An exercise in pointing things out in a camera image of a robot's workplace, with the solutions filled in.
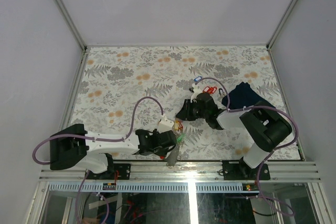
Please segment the red key tag with key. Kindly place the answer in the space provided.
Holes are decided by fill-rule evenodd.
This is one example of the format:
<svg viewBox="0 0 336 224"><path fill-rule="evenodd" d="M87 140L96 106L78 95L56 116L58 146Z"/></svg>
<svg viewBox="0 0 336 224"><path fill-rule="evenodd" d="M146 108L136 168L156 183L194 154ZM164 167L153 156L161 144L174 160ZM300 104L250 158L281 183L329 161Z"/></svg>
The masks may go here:
<svg viewBox="0 0 336 224"><path fill-rule="evenodd" d="M181 121L175 120L175 122L174 122L174 130L175 131L180 131L180 132L183 131L183 125L182 125Z"/></svg>

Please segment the green key tag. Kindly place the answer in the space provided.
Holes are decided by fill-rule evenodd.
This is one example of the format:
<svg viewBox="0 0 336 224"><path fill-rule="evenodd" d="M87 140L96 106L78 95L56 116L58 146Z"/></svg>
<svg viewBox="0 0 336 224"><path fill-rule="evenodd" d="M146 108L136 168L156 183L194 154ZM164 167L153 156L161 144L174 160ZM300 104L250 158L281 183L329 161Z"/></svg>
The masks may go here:
<svg viewBox="0 0 336 224"><path fill-rule="evenodd" d="M185 136L185 134L182 133L182 134L176 139L177 143L182 142L182 141L184 140L184 136Z"/></svg>

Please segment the metal key holder red handle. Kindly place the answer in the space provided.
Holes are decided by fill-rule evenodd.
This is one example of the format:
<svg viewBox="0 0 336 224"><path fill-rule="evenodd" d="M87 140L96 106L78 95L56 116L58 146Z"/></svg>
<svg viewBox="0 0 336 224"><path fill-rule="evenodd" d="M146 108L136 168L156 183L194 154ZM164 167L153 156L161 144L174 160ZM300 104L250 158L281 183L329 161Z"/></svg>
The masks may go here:
<svg viewBox="0 0 336 224"><path fill-rule="evenodd" d="M180 145L177 144L173 150L169 153L169 155L165 158L166 166L172 167L176 164L177 158L180 153Z"/></svg>

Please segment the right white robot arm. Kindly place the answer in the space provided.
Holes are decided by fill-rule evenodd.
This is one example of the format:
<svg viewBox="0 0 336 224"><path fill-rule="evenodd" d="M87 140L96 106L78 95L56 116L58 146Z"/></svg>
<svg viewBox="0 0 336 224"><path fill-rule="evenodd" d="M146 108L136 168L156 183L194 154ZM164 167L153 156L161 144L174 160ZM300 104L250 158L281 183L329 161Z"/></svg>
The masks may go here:
<svg viewBox="0 0 336 224"><path fill-rule="evenodd" d="M254 141L239 166L240 175L245 179L257 175L261 162L292 133L292 126L281 111L263 100L240 109L221 109L210 94L200 93L184 100L176 118L182 121L203 119L215 130L245 128Z"/></svg>

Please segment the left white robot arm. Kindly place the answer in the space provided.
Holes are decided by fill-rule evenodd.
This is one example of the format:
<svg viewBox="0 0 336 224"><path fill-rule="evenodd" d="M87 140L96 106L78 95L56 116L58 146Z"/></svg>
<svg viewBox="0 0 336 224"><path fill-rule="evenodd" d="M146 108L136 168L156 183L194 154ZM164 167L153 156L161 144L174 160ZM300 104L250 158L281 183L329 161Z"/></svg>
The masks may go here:
<svg viewBox="0 0 336 224"><path fill-rule="evenodd" d="M166 157L177 145L174 132L167 127L153 131L138 129L129 136L121 136L86 131L83 124L74 124L51 138L51 170L80 167L103 179L114 175L113 153Z"/></svg>

